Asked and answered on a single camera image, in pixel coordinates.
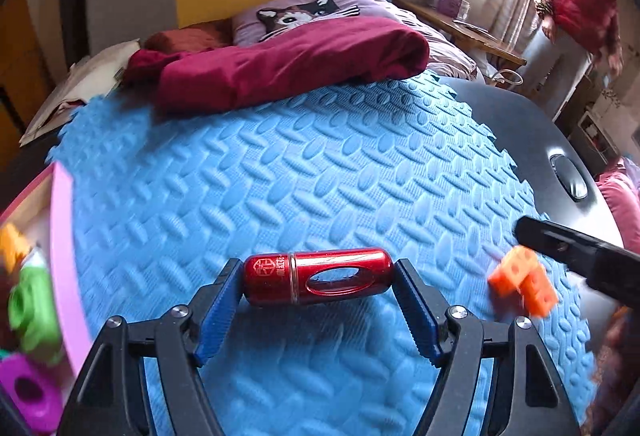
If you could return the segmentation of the right hand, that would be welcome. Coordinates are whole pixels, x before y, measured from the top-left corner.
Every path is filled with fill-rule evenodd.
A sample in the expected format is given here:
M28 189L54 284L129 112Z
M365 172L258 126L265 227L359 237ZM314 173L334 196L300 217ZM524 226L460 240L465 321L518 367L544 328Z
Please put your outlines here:
M602 435L623 410L639 379L639 315L623 306L612 317L597 356L596 396L583 435Z

